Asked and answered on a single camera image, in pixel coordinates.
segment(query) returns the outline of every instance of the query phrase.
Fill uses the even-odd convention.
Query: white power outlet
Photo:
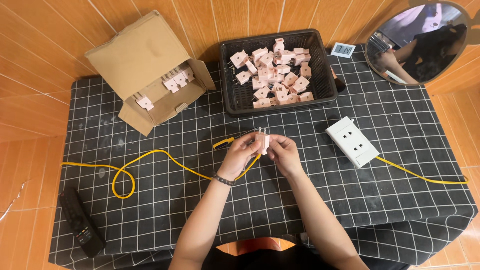
[[[357,169],[379,154],[348,116],[325,131]]]

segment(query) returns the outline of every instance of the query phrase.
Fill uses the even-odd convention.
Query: cardboard box
[[[113,39],[85,54],[105,81],[123,100],[119,117],[143,135],[174,117],[215,84],[205,63],[192,59],[165,19],[154,10],[127,26]],[[172,93],[162,83],[164,74],[183,62],[195,79]],[[150,111],[136,103],[146,95]]]

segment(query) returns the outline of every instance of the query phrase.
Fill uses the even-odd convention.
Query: round mirror
[[[461,7],[449,2],[405,10],[371,35],[365,50],[367,62],[395,83],[429,82],[462,53],[469,19]]]

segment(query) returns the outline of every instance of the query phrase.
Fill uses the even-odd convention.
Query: black bracelet
[[[222,178],[222,177],[218,176],[218,174],[216,172],[213,173],[212,179],[217,179],[220,183],[224,183],[224,184],[227,184],[227,185],[230,185],[230,186],[235,185],[235,181],[229,181],[225,178]]]

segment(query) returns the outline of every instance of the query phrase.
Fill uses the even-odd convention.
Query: table
[[[63,160],[121,167],[161,148],[211,175],[227,151],[212,151],[213,143],[268,127],[296,141],[302,166],[359,254],[419,265],[458,237],[477,214],[467,185],[428,183],[376,159],[356,170],[324,130],[344,116],[355,118],[380,157],[431,179],[463,181],[429,96],[423,86],[399,86],[378,76],[368,67],[363,46],[351,59],[328,60],[347,83],[331,105],[239,119],[224,113],[218,64],[209,63],[217,90],[207,91],[147,137],[118,118],[122,101],[104,80],[79,80],[72,85]],[[209,180],[182,170],[163,153],[127,170],[137,185],[130,198],[121,200],[111,191],[115,170],[62,168],[59,192],[66,186],[78,189],[107,246],[95,259],[85,258],[58,204],[49,262],[70,269],[112,269],[172,256]],[[116,188],[127,194],[130,179],[119,177]],[[263,156],[232,187],[215,245],[264,236],[308,245],[308,237],[300,234],[304,231],[286,179]]]

